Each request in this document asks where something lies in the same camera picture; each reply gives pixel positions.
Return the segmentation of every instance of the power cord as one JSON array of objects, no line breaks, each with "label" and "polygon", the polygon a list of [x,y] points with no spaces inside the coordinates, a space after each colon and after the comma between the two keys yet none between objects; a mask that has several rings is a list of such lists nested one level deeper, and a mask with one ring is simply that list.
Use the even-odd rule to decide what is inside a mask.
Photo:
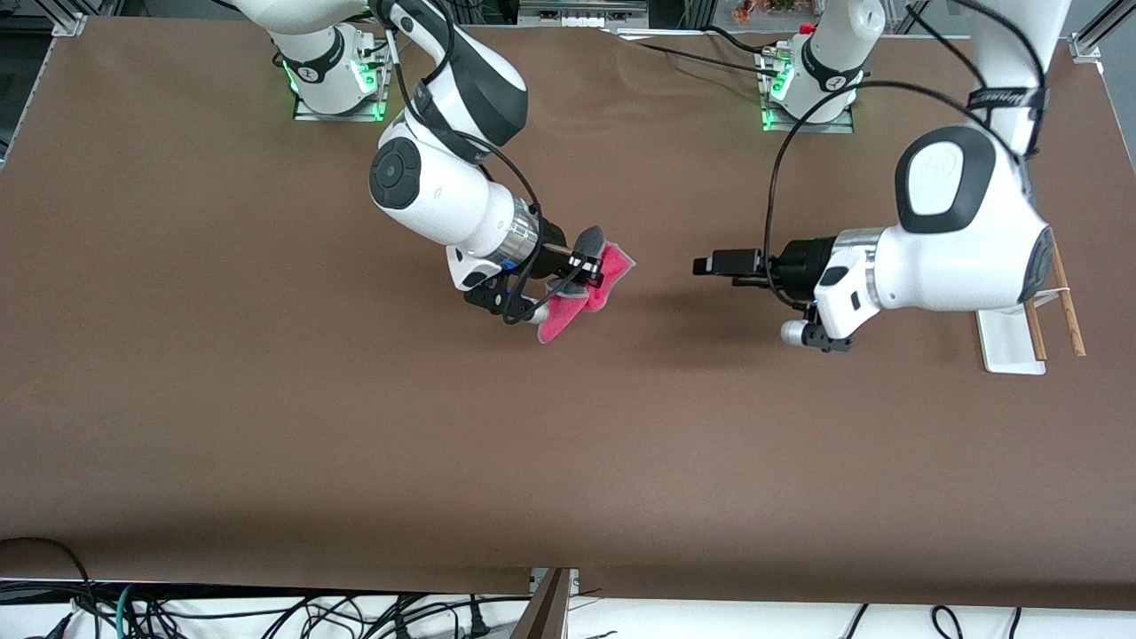
[{"label": "power cord", "polygon": [[482,616],[482,607],[477,605],[477,597],[469,596],[469,639],[481,639],[490,633],[490,626],[485,624]]},{"label": "power cord", "polygon": [[705,56],[699,56],[696,53],[687,53],[686,51],[679,51],[678,49],[670,49],[668,47],[659,47],[657,44],[646,44],[644,42],[640,42],[638,45],[643,47],[644,49],[651,49],[652,51],[662,51],[663,53],[670,53],[670,55],[674,55],[674,56],[680,56],[683,58],[690,58],[692,60],[698,60],[700,63],[707,63],[707,64],[718,65],[718,66],[728,67],[728,68],[736,68],[736,69],[741,69],[741,70],[747,70],[747,72],[751,72],[751,73],[755,73],[758,75],[765,75],[765,76],[769,76],[769,77],[774,77],[774,76],[777,75],[777,72],[775,72],[774,69],[758,68],[758,67],[754,67],[754,66],[746,66],[746,65],[738,65],[738,64],[735,64],[735,63],[727,63],[726,60],[719,60],[719,59],[716,59],[716,58],[708,58]]},{"label": "power cord", "polygon": [[779,40],[774,40],[769,44],[765,44],[762,47],[750,47],[745,42],[742,42],[737,38],[734,38],[733,33],[726,31],[725,28],[721,28],[720,26],[712,25],[712,24],[703,26],[703,27],[700,27],[699,31],[701,31],[703,33],[717,33],[718,35],[720,35],[720,36],[725,38],[727,41],[729,41],[729,43],[733,44],[734,47],[737,47],[738,49],[741,49],[743,51],[746,51],[749,53],[754,53],[754,55],[761,55],[761,51],[766,47],[776,47],[777,42],[779,42]]},{"label": "power cord", "polygon": [[57,623],[56,626],[43,637],[43,639],[64,639],[64,636],[67,633],[67,625],[70,624],[73,616],[75,616],[74,613],[67,613],[67,616],[59,620],[59,623]]},{"label": "power cord", "polygon": [[[478,599],[477,601],[479,604],[495,604],[495,603],[500,603],[500,601],[528,601],[529,599],[531,599],[529,597],[508,597],[507,596],[507,597],[486,597],[484,599]],[[437,603],[437,604],[431,604],[428,606],[423,606],[420,608],[416,608],[416,609],[412,609],[412,611],[402,611],[402,613],[403,613],[403,623],[406,625],[410,625],[411,623],[415,623],[416,621],[420,621],[420,620],[424,620],[424,619],[433,616],[433,615],[443,614],[443,613],[453,611],[456,608],[470,607],[471,605],[473,605],[473,601],[458,601],[456,604],[441,604],[441,603]],[[392,628],[391,630],[387,630],[386,632],[384,632],[382,634],[378,634],[376,637],[376,639],[386,639],[391,634],[394,634],[394,632],[395,632],[395,629]],[[368,634],[365,634],[360,639],[370,639],[370,636],[371,636],[371,633],[368,633]]]},{"label": "power cord", "polygon": [[[951,623],[954,624],[954,637],[951,637],[943,630],[943,626],[938,622],[938,613],[946,613],[946,616],[951,617]],[[959,617],[954,616],[954,611],[946,606],[935,606],[930,609],[930,624],[935,626],[935,632],[943,639],[962,639],[962,626],[959,625]]]},{"label": "power cord", "polygon": [[[51,548],[55,548],[56,550],[59,550],[64,555],[67,555],[67,558],[70,559],[72,565],[75,566],[75,570],[78,571],[80,578],[83,580],[83,588],[86,591],[87,603],[92,608],[95,608],[99,605],[99,600],[94,596],[94,588],[92,587],[93,582],[91,581],[91,575],[90,573],[86,572],[86,566],[83,565],[83,562],[78,561],[78,555],[76,555],[74,550],[68,548],[62,542],[56,541],[55,539],[49,539],[47,537],[9,537],[6,539],[0,539],[0,548],[3,548],[5,546],[15,546],[18,543],[37,543],[40,546],[49,546]],[[99,623],[98,619],[95,619],[94,639],[100,639],[101,637],[102,637],[102,624]]]},{"label": "power cord", "polygon": [[[954,625],[954,637],[947,634],[946,630],[943,629],[943,625],[938,621],[939,613],[946,613],[946,616],[950,617],[951,624]],[[1010,619],[1010,631],[1005,636],[1006,639],[1014,639],[1018,633],[1018,622],[1020,621],[1021,607],[1019,606],[1013,609],[1013,616]],[[959,623],[959,617],[954,615],[954,611],[947,606],[935,606],[930,609],[930,624],[935,628],[935,632],[938,632],[938,636],[943,639],[963,639],[962,624]]]},{"label": "power cord", "polygon": [[855,614],[852,615],[852,623],[849,624],[849,631],[844,633],[844,639],[852,639],[855,634],[855,629],[860,626],[860,620],[863,619],[863,613],[868,612],[868,604],[860,604]]}]

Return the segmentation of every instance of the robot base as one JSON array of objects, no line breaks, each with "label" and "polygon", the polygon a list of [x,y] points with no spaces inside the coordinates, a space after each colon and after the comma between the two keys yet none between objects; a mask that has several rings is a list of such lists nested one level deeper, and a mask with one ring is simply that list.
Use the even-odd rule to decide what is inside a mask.
[{"label": "robot base", "polygon": [[[758,68],[769,68],[782,70],[776,67],[775,61],[761,55],[753,56]],[[788,131],[796,124],[796,118],[791,116],[776,100],[771,99],[775,78],[759,75],[758,90],[761,94],[761,128],[762,131]],[[844,107],[836,119],[824,124],[804,124],[801,126],[804,133],[852,133],[852,109]]]},{"label": "robot base", "polygon": [[394,65],[385,48],[376,57],[381,64],[374,75],[378,89],[370,96],[367,96],[359,106],[342,114],[321,114],[312,110],[293,91],[295,105],[292,107],[292,119],[299,122],[384,122],[386,119],[386,105],[390,97]]}]

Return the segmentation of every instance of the black cable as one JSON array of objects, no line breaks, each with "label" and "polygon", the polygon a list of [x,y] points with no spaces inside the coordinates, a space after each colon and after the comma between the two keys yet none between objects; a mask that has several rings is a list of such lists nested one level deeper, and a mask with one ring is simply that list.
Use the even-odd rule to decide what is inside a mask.
[{"label": "black cable", "polygon": [[157,608],[158,624],[161,625],[162,633],[169,639],[189,639],[182,633],[181,626],[177,625],[177,620],[173,617],[167,617],[165,615],[165,608],[161,604],[157,601],[153,603],[154,608]]},{"label": "black cable", "polygon": [[240,613],[218,613],[218,614],[193,614],[193,613],[178,613],[166,611],[166,616],[177,617],[177,619],[193,619],[193,620],[222,620],[222,619],[240,619],[249,616],[266,616],[266,615],[278,615],[286,613],[287,608],[276,608],[272,611],[245,611]]},{"label": "black cable", "polygon": [[477,603],[477,596],[469,596],[469,639],[481,639],[490,633],[490,626],[482,616],[482,608]]},{"label": "black cable", "polygon": [[788,150],[790,143],[793,142],[793,139],[796,138],[796,134],[801,131],[801,127],[804,126],[808,119],[812,117],[812,114],[817,113],[829,101],[843,96],[844,93],[847,93],[850,91],[855,91],[858,89],[872,89],[872,88],[902,89],[904,91],[920,93],[928,98],[938,100],[939,102],[959,111],[967,119],[970,119],[971,122],[980,126],[983,130],[985,130],[987,133],[989,133],[991,136],[993,136],[994,140],[1005,150],[1005,152],[1010,155],[1010,158],[1012,158],[1018,163],[1021,161],[1018,153],[1013,152],[1013,149],[1010,148],[1010,144],[1008,144],[1006,141],[1001,135],[995,133],[985,122],[983,122],[980,117],[975,115],[974,111],[967,109],[964,105],[962,105],[954,98],[941,91],[935,91],[934,89],[928,89],[919,84],[911,84],[909,82],[897,82],[892,80],[866,80],[857,84],[845,84],[844,86],[837,89],[836,91],[833,91],[828,96],[825,96],[820,101],[813,105],[811,109],[805,111],[804,115],[802,115],[796,121],[796,123],[793,124],[793,127],[790,128],[788,134],[785,135],[785,141],[782,142],[780,149],[777,151],[777,159],[774,160],[772,174],[769,177],[769,207],[766,209],[766,230],[765,230],[765,239],[762,242],[762,258],[766,264],[766,280],[769,283],[769,290],[774,292],[774,296],[776,296],[777,299],[780,300],[783,304],[795,310],[805,310],[808,308],[808,305],[803,302],[793,301],[774,284],[772,260],[769,258],[769,248],[772,239],[774,200],[777,194],[777,175],[780,173],[782,160],[785,158],[785,151]]},{"label": "black cable", "polygon": [[708,58],[705,56],[699,56],[696,53],[687,53],[686,51],[679,51],[678,49],[668,49],[667,47],[657,47],[654,44],[646,44],[644,42],[638,42],[638,45],[643,47],[645,49],[651,49],[653,51],[662,51],[663,53],[674,53],[675,56],[682,56],[684,58],[690,58],[692,60],[698,60],[700,63],[708,63],[708,64],[711,64],[711,65],[719,65],[719,66],[724,66],[724,67],[747,70],[747,72],[751,72],[751,73],[755,73],[758,75],[766,75],[766,76],[769,76],[769,77],[774,77],[774,76],[777,75],[777,72],[775,72],[774,69],[758,68],[758,67],[746,66],[746,65],[737,65],[737,64],[734,64],[734,63],[727,63],[726,60],[718,60],[718,59],[715,59],[715,58]]},{"label": "black cable", "polygon": [[922,16],[920,15],[920,11],[916,11],[911,7],[911,5],[904,5],[904,7],[907,8],[908,14],[911,16],[911,19],[913,19],[916,22],[916,24],[918,24],[919,26],[921,26],[924,28],[924,31],[927,32],[928,35],[930,35],[935,40],[938,40],[939,44],[942,44],[943,47],[946,47],[947,51],[950,51],[955,58],[958,58],[960,63],[962,63],[963,65],[966,65],[966,67],[970,70],[970,74],[975,76],[975,80],[978,81],[978,84],[983,89],[986,89],[988,86],[986,84],[986,78],[983,77],[983,72],[978,70],[978,67],[975,66],[975,63],[972,63],[970,60],[970,58],[968,58],[966,56],[966,53],[963,53],[962,51],[960,51],[959,48],[955,47],[950,40],[947,40],[946,38],[944,38],[942,33],[935,31],[935,27],[930,26],[930,24],[928,24],[927,20],[925,20],[922,18]]},{"label": "black cable", "polygon": [[[336,620],[331,619],[331,615],[335,614],[335,611],[337,611],[341,606],[344,606],[348,603],[351,603],[351,600],[354,597],[356,597],[354,595],[344,597],[342,601],[340,601],[339,604],[335,604],[331,608],[324,608],[323,606],[320,606],[318,604],[312,604],[312,605],[306,606],[304,609],[308,613],[308,621],[304,622],[304,626],[303,626],[303,630],[300,632],[300,637],[302,639],[308,639],[309,637],[311,637],[311,631],[315,630],[315,628],[317,625],[319,625],[320,622],[326,621],[327,623],[331,623],[333,625],[337,625],[337,626],[346,630],[351,634],[351,639],[356,639],[357,638],[356,631],[351,626],[346,625],[345,623],[343,623],[341,621],[336,621]],[[315,607],[316,609],[320,611],[320,614],[317,615],[317,616],[312,616],[311,615],[311,608],[312,607]]]},{"label": "black cable", "polygon": [[304,597],[303,599],[296,601],[291,608],[284,611],[284,613],[282,613],[276,621],[265,629],[265,633],[260,636],[260,639],[273,639],[276,637],[281,629],[284,628],[284,624],[287,623],[287,620],[291,619],[292,615],[294,615],[300,608],[307,606],[312,599],[314,597]]},{"label": "black cable", "polygon": [[1013,619],[1010,621],[1010,632],[1006,633],[1005,639],[1014,639],[1018,634],[1018,622],[1021,621],[1021,607],[1013,609]]},{"label": "black cable", "polygon": [[440,14],[442,14],[442,19],[445,20],[445,31],[448,38],[445,40],[445,53],[442,56],[442,60],[437,63],[437,66],[434,67],[434,70],[426,74],[426,77],[423,78],[423,84],[429,84],[431,82],[434,81],[435,77],[437,77],[438,75],[442,74],[443,70],[445,70],[445,67],[450,65],[450,58],[453,57],[453,45],[458,41],[458,27],[453,25],[453,16],[450,15],[450,11],[446,11],[445,7],[435,2],[435,0],[426,0],[426,1],[435,9],[437,9]]},{"label": "black cable", "polygon": [[866,612],[868,612],[868,604],[860,604],[855,615],[852,616],[852,623],[849,625],[849,631],[844,633],[844,639],[852,639],[852,636],[855,634],[855,629],[860,626],[860,620],[863,619],[863,613]]},{"label": "black cable", "polygon": [[67,634],[67,625],[70,624],[73,616],[75,616],[74,613],[67,613],[64,619],[59,620],[59,623],[57,623],[56,626],[44,636],[44,639],[64,639],[64,636]]},{"label": "black cable", "polygon": [[[94,589],[91,586],[91,575],[90,573],[86,572],[86,566],[84,566],[83,562],[78,559],[78,555],[76,555],[74,550],[72,550],[64,543],[56,541],[55,539],[49,539],[47,537],[9,537],[6,539],[0,539],[0,548],[5,546],[11,546],[14,543],[39,543],[41,546],[50,546],[56,550],[59,550],[62,554],[67,555],[67,558],[70,559],[72,564],[75,566],[75,570],[78,571],[80,578],[82,578],[83,580],[83,586],[86,590],[86,596],[87,599],[90,600],[91,607],[98,606],[99,600],[95,599],[94,597]],[[98,619],[95,619],[94,638],[99,639],[100,637],[102,637],[102,624],[99,623]]]},{"label": "black cable", "polygon": [[[502,163],[504,163],[506,166],[509,167],[509,171],[511,171],[513,175],[517,176],[517,180],[519,180],[521,185],[525,186],[525,191],[532,199],[532,206],[529,207],[529,210],[532,211],[533,216],[536,217],[537,226],[540,226],[540,219],[543,217],[541,200],[536,197],[536,191],[533,189],[533,185],[528,183],[528,179],[525,177],[525,174],[520,171],[520,168],[518,168],[517,165],[513,164],[512,160],[510,160],[509,157],[506,156],[504,152],[501,149],[499,149],[495,144],[490,144],[488,142],[482,140],[481,138],[477,138],[476,135],[470,135],[465,131],[456,130],[453,131],[453,133],[456,133],[459,138],[466,140],[467,142],[493,153],[494,156],[498,157],[498,159],[500,159]],[[527,322],[528,320],[532,320],[533,315],[542,306],[548,304],[548,301],[551,299],[551,296],[545,296],[544,299],[534,304],[532,308],[529,308],[525,313],[521,313],[520,315],[513,314],[512,312],[513,307],[517,304],[517,300],[520,299],[520,297],[525,292],[525,284],[528,283],[529,275],[532,275],[533,273],[533,265],[536,264],[536,258],[540,254],[541,254],[541,242],[536,242],[536,244],[533,247],[533,252],[529,254],[528,257],[525,259],[525,265],[520,268],[520,273],[517,275],[517,280],[513,282],[512,287],[509,288],[509,294],[506,296],[504,305],[501,308],[501,320],[507,325],[511,326],[513,324],[519,324],[521,322]],[[580,262],[579,267],[575,268],[571,272],[571,275],[569,275],[566,279],[566,281],[562,281],[559,284],[557,284],[557,288],[554,289],[556,292],[563,291],[563,289],[568,285],[568,281],[570,281],[571,277],[578,275],[583,266],[584,264],[583,262]]]},{"label": "black cable", "polygon": [[[341,601],[339,605],[343,605],[345,603],[346,603],[346,600]],[[316,626],[319,625],[323,622],[331,623],[332,625],[337,625],[337,626],[342,628],[343,630],[346,630],[348,633],[351,634],[351,639],[358,639],[358,636],[356,634],[354,629],[352,629],[350,625],[343,623],[342,621],[336,621],[334,619],[331,619],[332,611],[324,609],[324,608],[321,608],[319,606],[315,606],[316,609],[320,611],[320,614],[316,615],[316,616],[312,616],[311,608],[312,608],[312,606],[306,606],[304,607],[304,609],[308,613],[308,619],[303,622],[303,628],[300,630],[300,639],[310,639],[311,638],[311,631],[315,630]]]},{"label": "black cable", "polygon": [[712,24],[709,24],[709,25],[703,26],[703,27],[699,27],[699,31],[702,31],[702,32],[705,32],[705,33],[717,33],[718,35],[720,35],[720,36],[725,38],[726,40],[728,40],[729,43],[733,44],[734,47],[737,47],[738,49],[741,49],[743,51],[746,51],[749,53],[755,53],[755,55],[759,55],[759,56],[761,55],[761,51],[766,47],[776,47],[777,42],[779,42],[778,40],[774,40],[769,44],[765,44],[765,45],[761,45],[761,47],[750,47],[745,42],[742,42],[737,38],[734,38],[733,33],[726,31],[725,28],[721,28],[720,26],[712,25]]},{"label": "black cable", "polygon": [[150,606],[147,606],[145,630],[151,637],[157,637],[157,633],[153,631],[153,615],[151,614]]},{"label": "black cable", "polygon": [[[945,612],[946,615],[951,617],[951,622],[954,624],[954,633],[955,633],[954,637],[947,634],[946,631],[943,630],[943,626],[939,625],[938,623],[938,613],[943,612]],[[935,606],[934,608],[932,608],[930,623],[932,625],[935,626],[935,632],[938,632],[938,636],[942,637],[943,639],[962,639],[962,626],[959,625],[959,617],[954,616],[954,611],[952,611],[951,608],[946,606]]]},{"label": "black cable", "polygon": [[[1045,65],[1042,63],[1042,57],[1037,55],[1037,49],[1034,49],[1034,45],[1029,43],[1029,39],[1026,38],[1026,34],[1021,31],[1021,28],[999,11],[991,9],[980,2],[976,2],[975,0],[955,0],[955,3],[986,16],[987,18],[1002,25],[1003,28],[1018,39],[1018,42],[1020,42],[1026,49],[1026,52],[1029,53],[1029,60],[1034,65],[1034,70],[1037,74],[1037,90],[1044,94],[1046,89]],[[1029,143],[1026,144],[1026,158],[1031,158],[1037,155],[1037,138],[1042,132],[1042,121],[1044,118],[1045,108],[1037,108],[1034,115],[1034,130],[1029,134]]]},{"label": "black cable", "polygon": [[371,637],[377,634],[378,631],[383,629],[383,626],[394,621],[394,619],[398,615],[401,615],[402,611],[406,609],[407,606],[420,601],[425,597],[426,597],[425,595],[400,595],[399,598],[395,599],[394,604],[392,604],[390,607],[383,611],[383,614],[378,615],[378,617],[375,619],[375,621],[370,625],[370,629],[364,632],[360,639],[370,639]]},{"label": "black cable", "polygon": [[[531,599],[532,599],[531,597],[486,597],[485,599],[478,599],[477,603],[478,604],[496,604],[496,603],[501,603],[501,601],[528,601]],[[454,608],[469,607],[470,605],[471,605],[470,601],[458,601],[456,604],[443,605],[443,606],[438,607],[438,609],[436,609],[436,611],[432,611],[432,612],[428,612],[428,613],[425,613],[425,614],[420,614],[420,615],[415,616],[415,617],[409,617],[409,616],[404,617],[403,623],[404,623],[404,625],[410,625],[411,623],[414,623],[416,621],[420,621],[420,620],[424,620],[424,619],[433,616],[433,615],[442,614],[444,612],[452,611]],[[418,609],[414,609],[414,611],[406,611],[406,614],[407,615],[411,615],[411,614],[418,613],[418,612],[420,612],[423,609],[426,609],[426,608],[418,608]],[[391,630],[387,630],[386,632],[379,634],[376,639],[386,639],[391,634],[394,634],[394,629],[393,628]]]},{"label": "black cable", "polygon": [[348,600],[351,601],[351,607],[354,608],[356,614],[359,615],[359,634],[362,634],[364,632],[367,631],[367,620],[366,616],[362,614],[362,608],[360,608],[359,604],[356,603],[354,597],[350,597]]}]

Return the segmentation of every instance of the black strap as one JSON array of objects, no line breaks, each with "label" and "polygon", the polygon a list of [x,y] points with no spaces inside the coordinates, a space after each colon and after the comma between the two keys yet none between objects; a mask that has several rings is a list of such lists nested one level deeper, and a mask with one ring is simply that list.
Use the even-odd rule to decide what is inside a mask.
[{"label": "black strap", "polygon": [[832,67],[827,67],[812,55],[812,38],[804,41],[804,45],[801,47],[801,61],[804,64],[804,70],[809,72],[809,75],[817,78],[817,83],[820,84],[820,89],[826,93],[832,93],[834,91],[841,90],[845,84],[855,81],[855,76],[860,75],[860,69],[863,68],[863,64],[860,64],[853,69],[849,70],[836,70]]},{"label": "black strap", "polygon": [[284,63],[292,69],[292,75],[300,78],[300,81],[307,84],[319,84],[324,81],[324,76],[327,72],[332,70],[335,65],[340,64],[343,59],[343,52],[346,49],[346,42],[343,39],[343,33],[337,28],[332,28],[335,32],[335,42],[332,43],[332,48],[327,50],[323,56],[301,63],[299,60],[293,60],[284,53],[281,57]]},{"label": "black strap", "polygon": [[453,155],[474,165],[482,164],[490,156],[490,151],[477,148],[453,132],[453,127],[450,126],[450,123],[445,121],[445,116],[442,115],[437,105],[434,103],[434,96],[429,92],[429,88],[425,83],[419,82],[415,85],[415,94],[411,100],[415,101],[415,110],[421,117],[423,124]]},{"label": "black strap", "polygon": [[970,93],[968,109],[1034,109],[1045,110],[1050,90],[1025,86],[987,86]]}]

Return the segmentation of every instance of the red towel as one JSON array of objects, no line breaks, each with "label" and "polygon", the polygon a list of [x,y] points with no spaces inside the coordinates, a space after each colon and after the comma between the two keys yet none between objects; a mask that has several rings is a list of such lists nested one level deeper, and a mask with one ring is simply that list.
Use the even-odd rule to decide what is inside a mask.
[{"label": "red towel", "polygon": [[611,289],[635,266],[632,259],[619,244],[604,242],[603,252],[600,254],[600,273],[603,274],[603,284],[599,287],[586,287],[587,297],[568,298],[556,296],[549,300],[549,318],[541,323],[536,330],[536,339],[541,343],[549,343],[568,324],[576,318],[580,312],[595,313],[608,304],[608,296]]}]

